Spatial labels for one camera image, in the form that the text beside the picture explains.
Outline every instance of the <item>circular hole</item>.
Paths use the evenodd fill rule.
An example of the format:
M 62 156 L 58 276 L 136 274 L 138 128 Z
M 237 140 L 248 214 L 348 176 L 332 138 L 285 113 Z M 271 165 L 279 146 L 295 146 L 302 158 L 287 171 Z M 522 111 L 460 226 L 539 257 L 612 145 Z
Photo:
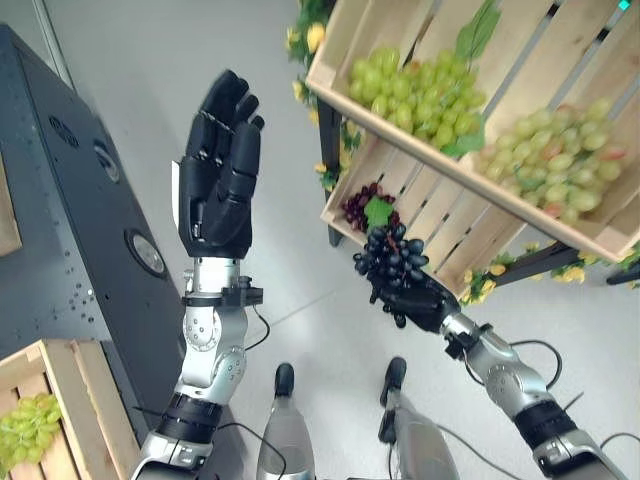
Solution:
M 113 183 L 118 183 L 120 181 L 120 170 L 118 170 L 118 166 L 116 162 L 113 161 L 111 155 L 107 151 L 107 147 L 104 143 L 95 140 L 93 142 L 93 150 L 96 152 L 96 156 L 98 157 L 98 162 L 104 171 L 107 173 L 109 180 Z

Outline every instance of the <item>fruit display shelf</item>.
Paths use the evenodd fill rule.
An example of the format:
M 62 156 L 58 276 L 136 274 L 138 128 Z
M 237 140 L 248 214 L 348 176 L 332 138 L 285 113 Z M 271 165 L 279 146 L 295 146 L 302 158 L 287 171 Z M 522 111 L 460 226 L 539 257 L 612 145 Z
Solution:
M 0 417 L 39 393 L 56 396 L 62 429 L 39 463 L 10 478 L 129 479 L 139 448 L 98 342 L 40 340 L 0 361 Z
M 569 226 L 473 171 L 472 154 L 453 159 L 375 115 L 349 97 L 354 62 L 380 46 L 397 47 L 403 61 L 434 59 L 452 49 L 481 0 L 341 0 L 307 77 L 308 86 L 341 115 L 369 131 L 322 218 L 359 243 L 341 204 L 363 185 L 379 182 L 409 238 L 425 240 L 431 272 L 460 293 L 468 268 L 483 268 L 527 223 L 579 250 L 619 261 L 640 239 L 638 134 L 639 6 L 614 0 L 510 0 L 474 65 L 487 143 L 542 107 L 586 108 L 601 97 L 617 143 L 627 156 L 622 175 L 602 203 Z

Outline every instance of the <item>white floor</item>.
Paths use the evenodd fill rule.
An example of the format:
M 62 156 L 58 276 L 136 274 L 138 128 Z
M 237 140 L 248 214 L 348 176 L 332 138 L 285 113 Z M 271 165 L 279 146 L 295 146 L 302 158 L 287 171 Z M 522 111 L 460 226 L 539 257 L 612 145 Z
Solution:
M 384 478 L 377 398 L 389 359 L 402 355 L 409 364 L 406 392 L 416 407 L 517 475 L 542 478 L 513 425 L 443 353 L 441 339 L 412 325 L 397 330 L 367 303 L 367 285 L 351 267 L 355 246 L 329 246 L 318 219 L 323 195 L 312 171 L 320 158 L 318 132 L 293 100 L 297 69 L 284 51 L 285 28 L 296 17 L 294 0 L 47 4 L 73 79 L 110 129 L 179 288 L 188 259 L 171 219 L 170 162 L 180 156 L 192 115 L 224 68 L 244 76 L 262 102 L 267 127 L 254 247 L 244 272 L 265 288 L 260 310 L 274 328 L 248 354 L 248 371 L 232 401 L 239 421 L 263 428 L 273 372 L 289 361 L 318 478 Z M 599 271 L 584 286 L 548 279 L 509 285 L 467 313 L 491 322 L 508 340 L 542 338 L 556 345 L 565 366 L 553 392 L 561 404 L 585 392 L 571 414 L 596 440 L 640 431 L 638 292 L 606 287 Z M 252 315 L 248 342 L 261 332 Z M 545 375 L 553 373 L 548 353 L 530 348 L 523 356 Z M 462 478 L 503 478 L 456 440 L 450 445 Z M 246 437 L 246 446 L 249 479 L 258 445 Z M 640 478 L 638 445 L 616 440 L 607 452 L 629 478 Z

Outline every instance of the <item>wire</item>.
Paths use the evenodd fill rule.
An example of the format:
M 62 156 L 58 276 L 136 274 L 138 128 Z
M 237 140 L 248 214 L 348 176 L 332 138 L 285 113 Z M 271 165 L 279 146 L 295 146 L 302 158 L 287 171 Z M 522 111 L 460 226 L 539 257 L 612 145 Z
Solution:
M 573 407 L 573 405 L 582 398 L 582 396 L 584 395 L 584 392 L 580 392 L 578 395 L 576 395 L 575 397 L 573 397 L 573 399 L 567 403 L 567 406 L 563 408 L 563 410 L 566 412 L 567 410 L 569 410 L 571 407 Z
M 600 444 L 600 450 L 602 450 L 604 448 L 604 446 L 607 443 L 609 443 L 611 440 L 613 440 L 614 438 L 619 438 L 619 437 L 633 438 L 634 440 L 640 442 L 640 437 L 638 437 L 637 435 L 634 435 L 633 433 L 618 432 L 618 433 L 614 433 L 613 435 L 609 435 L 607 438 L 605 438 L 604 441 Z
M 271 335 L 271 326 L 269 325 L 269 322 L 267 322 L 267 320 L 262 315 L 260 315 L 260 312 L 258 312 L 258 309 L 256 308 L 255 305 L 253 306 L 253 311 L 256 312 L 256 315 L 258 315 L 258 318 L 262 321 L 262 323 L 264 323 L 264 326 L 267 327 L 267 331 L 266 331 L 266 333 L 264 334 L 264 336 L 260 340 L 258 340 L 253 345 L 249 345 L 247 348 L 245 348 L 244 349 L 245 352 L 248 352 L 252 348 L 257 347 L 262 342 L 264 342 L 267 338 L 269 338 L 269 335 Z
M 556 383 L 558 383 L 558 380 L 560 379 L 560 375 L 562 374 L 562 355 L 560 355 L 560 352 L 556 350 L 553 345 L 543 340 L 537 340 L 537 339 L 520 340 L 519 342 L 513 342 L 511 346 L 517 347 L 519 345 L 529 345 L 529 344 L 542 345 L 543 347 L 547 347 L 549 350 L 551 350 L 551 352 L 553 352 L 553 354 L 556 357 L 556 373 L 553 375 L 553 378 L 551 379 L 551 381 L 547 383 L 547 390 L 550 390 L 551 387 L 553 387 Z
M 280 460 L 282 460 L 282 471 L 280 472 L 280 475 L 278 476 L 277 480 L 281 480 L 282 476 L 284 475 L 284 472 L 287 471 L 287 460 L 284 458 L 284 455 L 282 455 L 282 453 L 280 453 L 280 451 L 276 447 L 274 447 L 271 443 L 269 443 L 267 440 L 265 440 L 262 435 L 257 434 L 256 432 L 254 432 L 253 430 L 251 430 L 249 427 L 247 427 L 246 425 L 244 425 L 242 423 L 239 423 L 239 422 L 225 423 L 224 425 L 218 427 L 218 431 L 224 430 L 225 428 L 229 428 L 229 427 L 242 427 L 242 428 L 244 428 L 247 432 L 249 432 L 251 435 L 256 437 L 261 442 L 263 442 L 271 450 L 273 450 L 274 453 L 276 455 L 278 455 L 278 457 L 280 457 Z
M 462 438 L 460 435 L 458 435 L 456 432 L 454 432 L 453 430 L 449 430 L 447 427 L 445 427 L 444 425 L 437 425 L 437 427 L 442 430 L 445 433 L 448 433 L 449 435 L 451 435 L 452 437 L 454 437 L 456 440 L 458 440 L 460 443 L 462 443 L 465 447 L 467 447 L 469 450 L 471 450 L 480 460 L 482 460 L 484 463 L 486 463 L 487 465 L 489 465 L 490 467 L 496 469 L 497 471 L 499 471 L 500 473 L 503 473 L 504 475 L 506 475 L 509 478 L 513 478 L 513 480 L 524 480 L 522 477 L 518 477 L 517 475 L 514 475 L 513 473 L 505 470 L 504 468 L 502 468 L 500 465 L 496 465 L 495 463 L 493 463 L 491 460 L 489 460 L 487 457 L 485 457 L 484 455 L 482 455 L 480 452 L 478 452 L 469 442 L 467 442 L 464 438 Z
M 389 455 L 387 455 L 387 469 L 389 470 L 389 480 L 393 480 L 393 474 L 391 473 L 391 452 L 393 451 L 393 444 L 389 445 Z

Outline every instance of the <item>green grape bunch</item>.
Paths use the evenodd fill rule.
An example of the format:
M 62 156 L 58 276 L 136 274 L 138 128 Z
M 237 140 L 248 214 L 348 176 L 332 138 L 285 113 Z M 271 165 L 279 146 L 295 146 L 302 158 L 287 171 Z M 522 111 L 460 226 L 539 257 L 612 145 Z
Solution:
M 479 108 L 486 95 L 474 88 L 477 74 L 451 50 L 442 50 L 435 62 L 412 61 L 398 70 L 400 52 L 376 48 L 368 59 L 351 68 L 349 96 L 446 152 L 458 138 L 483 128 Z
M 480 150 L 484 147 L 480 108 L 487 96 L 476 86 L 473 61 L 482 54 L 499 18 L 495 0 L 485 0 L 460 29 L 455 49 L 441 50 L 435 59 L 422 63 L 412 60 L 402 66 L 398 48 L 376 48 L 351 65 L 349 96 L 451 157 Z
M 22 397 L 0 418 L 0 478 L 22 462 L 38 463 L 60 430 L 62 413 L 55 395 Z
M 567 225 L 593 211 L 622 173 L 625 147 L 612 142 L 611 101 L 581 111 L 561 105 L 518 119 L 482 149 L 474 170 Z

